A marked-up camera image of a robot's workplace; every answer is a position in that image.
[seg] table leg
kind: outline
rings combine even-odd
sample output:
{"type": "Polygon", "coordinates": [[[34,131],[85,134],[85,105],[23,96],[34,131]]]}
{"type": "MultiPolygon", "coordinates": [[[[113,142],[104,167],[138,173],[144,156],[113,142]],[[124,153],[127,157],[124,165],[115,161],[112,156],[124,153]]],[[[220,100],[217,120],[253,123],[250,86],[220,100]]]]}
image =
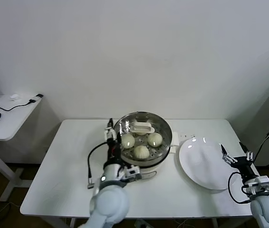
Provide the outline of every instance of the table leg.
{"type": "Polygon", "coordinates": [[[212,218],[211,220],[212,220],[213,228],[219,228],[218,221],[216,220],[216,218],[212,218]]]}
{"type": "Polygon", "coordinates": [[[19,177],[24,169],[17,169],[13,172],[7,165],[0,159],[0,173],[4,175],[10,182],[8,183],[6,189],[4,190],[0,201],[6,202],[12,190],[14,188],[29,188],[32,180],[21,180],[19,177]]]}
{"type": "Polygon", "coordinates": [[[41,217],[41,219],[49,223],[54,228],[70,228],[58,217],[41,217]]]}
{"type": "Polygon", "coordinates": [[[246,221],[251,219],[251,217],[242,217],[242,218],[230,218],[227,222],[223,223],[219,228],[236,228],[246,221]]]}
{"type": "Polygon", "coordinates": [[[75,227],[75,222],[76,222],[76,218],[72,218],[71,222],[70,222],[70,228],[74,228],[75,227]]]}

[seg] mouse cable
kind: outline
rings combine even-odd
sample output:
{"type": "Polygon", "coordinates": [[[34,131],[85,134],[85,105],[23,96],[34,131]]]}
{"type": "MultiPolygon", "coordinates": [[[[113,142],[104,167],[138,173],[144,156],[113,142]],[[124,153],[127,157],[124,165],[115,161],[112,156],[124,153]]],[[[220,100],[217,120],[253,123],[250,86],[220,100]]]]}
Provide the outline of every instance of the mouse cable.
{"type": "Polygon", "coordinates": [[[26,104],[17,105],[17,106],[14,106],[14,107],[10,108],[10,109],[4,109],[4,108],[0,107],[0,109],[3,110],[3,111],[9,112],[9,111],[13,110],[14,108],[23,107],[23,106],[29,105],[31,103],[35,103],[36,101],[38,101],[39,99],[41,99],[43,96],[44,95],[42,95],[42,94],[37,94],[35,97],[33,97],[32,99],[30,99],[29,102],[26,103],[26,104]]]}

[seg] white wall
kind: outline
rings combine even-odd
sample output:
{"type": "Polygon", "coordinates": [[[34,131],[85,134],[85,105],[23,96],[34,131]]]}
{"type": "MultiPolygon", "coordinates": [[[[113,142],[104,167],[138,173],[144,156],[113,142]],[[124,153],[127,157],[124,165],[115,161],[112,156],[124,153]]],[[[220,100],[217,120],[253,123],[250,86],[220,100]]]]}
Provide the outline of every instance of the white wall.
{"type": "Polygon", "coordinates": [[[144,110],[243,134],[269,96],[269,1],[0,0],[0,91],[45,95],[0,145],[9,162],[40,162],[66,118],[144,110]]]}

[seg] white table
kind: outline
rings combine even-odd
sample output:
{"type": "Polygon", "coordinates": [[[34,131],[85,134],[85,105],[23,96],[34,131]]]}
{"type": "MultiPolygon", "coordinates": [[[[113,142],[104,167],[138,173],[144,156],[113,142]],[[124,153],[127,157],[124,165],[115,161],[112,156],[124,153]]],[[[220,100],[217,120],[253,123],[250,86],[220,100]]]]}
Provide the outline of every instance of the white table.
{"type": "MultiPolygon", "coordinates": [[[[16,105],[23,105],[32,97],[34,97],[34,95],[22,96],[21,100],[11,101],[8,95],[0,95],[0,107],[10,109],[16,105]]],[[[9,112],[0,109],[0,141],[7,141],[13,138],[39,102],[40,100],[27,106],[15,108],[9,112]]],[[[1,159],[0,172],[10,180],[0,198],[0,201],[7,201],[13,188],[29,188],[32,183],[31,180],[21,180],[19,178],[23,169],[17,169],[13,172],[1,159]]]]}
{"type": "MultiPolygon", "coordinates": [[[[54,227],[66,228],[58,217],[87,218],[92,190],[87,189],[87,155],[103,142],[108,120],[62,122],[21,205],[24,215],[40,216],[54,227]]],[[[194,136],[222,143],[231,156],[244,155],[239,139],[226,120],[167,120],[180,142],[194,136]]],[[[93,179],[102,174],[107,147],[91,156],[93,179]]],[[[250,205],[238,205],[227,190],[210,191],[190,180],[181,170],[177,154],[169,154],[157,175],[128,184],[130,210],[126,218],[220,218],[251,216],[250,205]]],[[[246,200],[241,178],[231,186],[234,197],[246,200]]]]}

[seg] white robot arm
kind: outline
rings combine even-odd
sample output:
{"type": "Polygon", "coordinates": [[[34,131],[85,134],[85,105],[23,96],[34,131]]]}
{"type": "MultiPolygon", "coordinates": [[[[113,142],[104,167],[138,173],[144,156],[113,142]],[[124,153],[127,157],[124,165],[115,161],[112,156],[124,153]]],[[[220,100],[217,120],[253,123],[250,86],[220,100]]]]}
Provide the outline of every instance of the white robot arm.
{"type": "Polygon", "coordinates": [[[112,119],[105,128],[105,140],[109,148],[104,173],[95,184],[89,179],[88,188],[93,186],[91,216],[79,228],[111,228],[121,222],[129,211],[129,197],[123,187],[141,179],[139,167],[129,167],[121,159],[121,136],[113,130],[112,119]]]}
{"type": "Polygon", "coordinates": [[[240,143],[246,156],[231,157],[225,148],[222,147],[223,160],[231,167],[240,171],[243,187],[249,200],[241,203],[250,203],[253,217],[258,222],[260,228],[269,228],[269,178],[267,176],[257,176],[251,165],[253,163],[252,152],[240,143]]]}

